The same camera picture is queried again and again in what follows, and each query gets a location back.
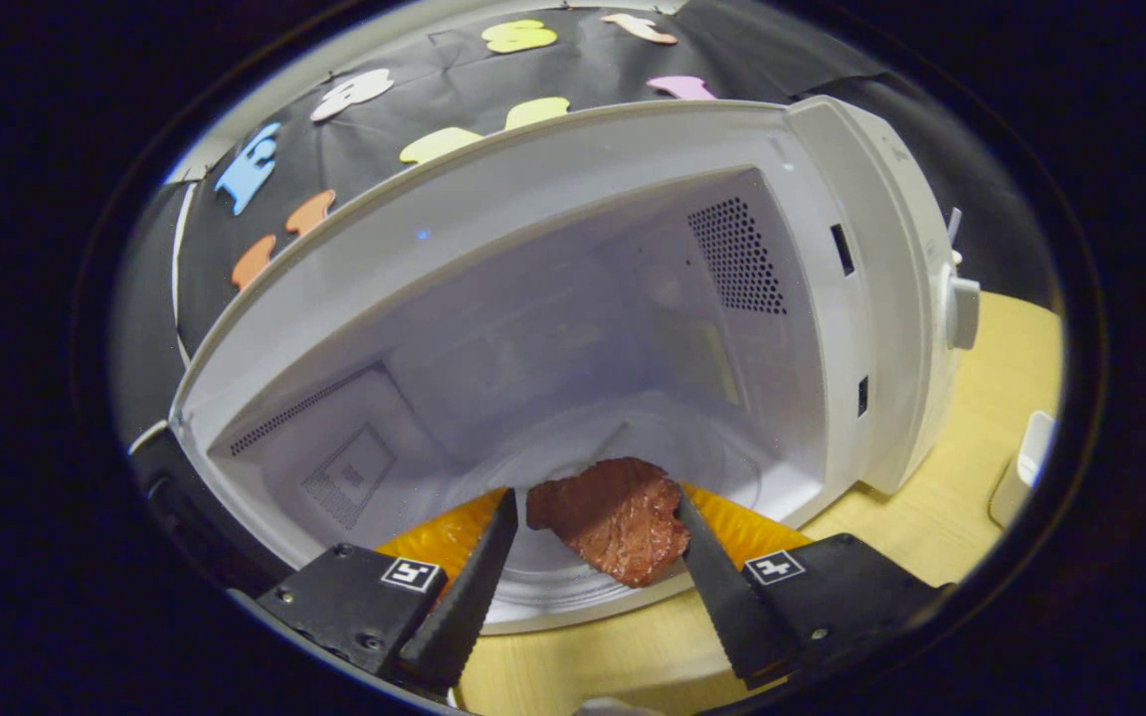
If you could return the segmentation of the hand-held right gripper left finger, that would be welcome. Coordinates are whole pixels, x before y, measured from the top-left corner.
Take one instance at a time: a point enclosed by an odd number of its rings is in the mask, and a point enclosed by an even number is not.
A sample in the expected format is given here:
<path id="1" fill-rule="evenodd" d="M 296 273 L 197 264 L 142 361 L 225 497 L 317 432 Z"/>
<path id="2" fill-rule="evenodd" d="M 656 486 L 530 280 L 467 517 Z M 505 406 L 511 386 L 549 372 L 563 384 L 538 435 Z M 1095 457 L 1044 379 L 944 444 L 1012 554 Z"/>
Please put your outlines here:
<path id="1" fill-rule="evenodd" d="M 382 552 L 338 543 L 258 597 L 290 634 L 414 692 L 460 684 L 518 529 L 515 489 L 469 499 Z"/>

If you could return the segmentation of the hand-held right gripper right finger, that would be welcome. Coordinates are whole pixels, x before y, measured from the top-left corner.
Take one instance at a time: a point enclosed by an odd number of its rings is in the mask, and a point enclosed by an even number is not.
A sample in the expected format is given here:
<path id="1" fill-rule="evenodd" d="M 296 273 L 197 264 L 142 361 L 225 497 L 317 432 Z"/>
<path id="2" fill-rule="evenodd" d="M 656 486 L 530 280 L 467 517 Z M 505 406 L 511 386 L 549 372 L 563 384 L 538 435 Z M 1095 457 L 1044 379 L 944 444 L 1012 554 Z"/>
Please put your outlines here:
<path id="1" fill-rule="evenodd" d="M 800 689 L 863 661 L 943 599 L 857 536 L 809 541 L 732 499 L 686 486 L 686 573 L 737 679 Z"/>

